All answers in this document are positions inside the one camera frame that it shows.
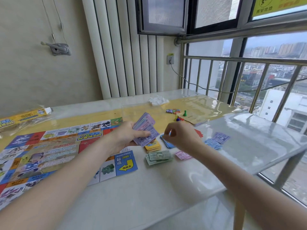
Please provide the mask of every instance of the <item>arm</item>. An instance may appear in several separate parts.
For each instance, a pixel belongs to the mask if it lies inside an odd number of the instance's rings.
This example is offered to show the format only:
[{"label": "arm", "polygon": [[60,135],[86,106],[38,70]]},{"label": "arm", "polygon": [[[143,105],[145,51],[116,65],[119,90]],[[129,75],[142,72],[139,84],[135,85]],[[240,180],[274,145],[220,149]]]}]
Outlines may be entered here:
[{"label": "arm", "polygon": [[217,176],[263,229],[306,229],[305,208],[204,144],[190,124],[170,123],[163,138]]},{"label": "arm", "polygon": [[149,131],[134,131],[133,122],[120,127],[87,147],[63,168],[16,198],[0,212],[1,229],[54,229],[68,208],[83,192],[98,168],[112,154],[135,146],[137,137]]}]

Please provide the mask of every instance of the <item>clear plastic bag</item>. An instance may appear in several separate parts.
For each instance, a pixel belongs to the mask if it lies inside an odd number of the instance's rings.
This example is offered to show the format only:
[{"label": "clear plastic bag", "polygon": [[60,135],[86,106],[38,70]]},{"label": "clear plastic bag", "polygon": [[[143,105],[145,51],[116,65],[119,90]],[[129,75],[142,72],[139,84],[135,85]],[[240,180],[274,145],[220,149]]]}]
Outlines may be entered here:
[{"label": "clear plastic bag", "polygon": [[12,136],[18,131],[36,124],[51,120],[53,118],[52,108],[45,108],[42,105],[10,117],[0,118],[0,139],[5,136]]}]

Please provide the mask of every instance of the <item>crumpled tissue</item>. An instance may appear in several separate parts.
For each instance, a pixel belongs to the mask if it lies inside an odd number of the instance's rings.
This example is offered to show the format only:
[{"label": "crumpled tissue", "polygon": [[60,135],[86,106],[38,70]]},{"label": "crumpled tissue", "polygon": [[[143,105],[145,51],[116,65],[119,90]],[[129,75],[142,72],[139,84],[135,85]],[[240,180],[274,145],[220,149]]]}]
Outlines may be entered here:
[{"label": "crumpled tissue", "polygon": [[149,101],[151,102],[151,104],[153,106],[160,106],[162,104],[169,102],[169,100],[167,100],[167,99],[165,99],[164,97],[161,97],[161,96],[151,97],[149,99]]}]

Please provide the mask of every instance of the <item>floor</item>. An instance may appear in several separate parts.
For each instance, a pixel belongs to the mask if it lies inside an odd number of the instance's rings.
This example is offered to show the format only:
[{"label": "floor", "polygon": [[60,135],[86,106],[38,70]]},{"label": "floor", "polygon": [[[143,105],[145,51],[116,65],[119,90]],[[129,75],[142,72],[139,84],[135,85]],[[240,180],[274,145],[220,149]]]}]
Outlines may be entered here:
[{"label": "floor", "polygon": [[[225,191],[207,201],[199,203],[175,216],[169,217],[146,230],[232,230],[234,202],[232,196]],[[244,230],[261,229],[247,214]]]}]

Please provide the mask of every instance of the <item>hand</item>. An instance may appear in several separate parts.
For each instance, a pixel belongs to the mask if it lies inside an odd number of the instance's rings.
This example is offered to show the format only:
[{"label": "hand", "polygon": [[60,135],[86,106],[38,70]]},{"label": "hand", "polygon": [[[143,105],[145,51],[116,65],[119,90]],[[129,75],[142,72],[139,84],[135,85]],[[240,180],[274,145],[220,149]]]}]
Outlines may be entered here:
[{"label": "hand", "polygon": [[163,139],[186,153],[191,149],[191,146],[202,144],[201,138],[192,125],[184,121],[169,123],[164,131]]},{"label": "hand", "polygon": [[115,151],[119,152],[127,146],[138,146],[133,139],[138,137],[150,136],[150,131],[135,131],[132,129],[134,122],[125,121],[114,131],[109,133],[113,139],[115,139]]}]

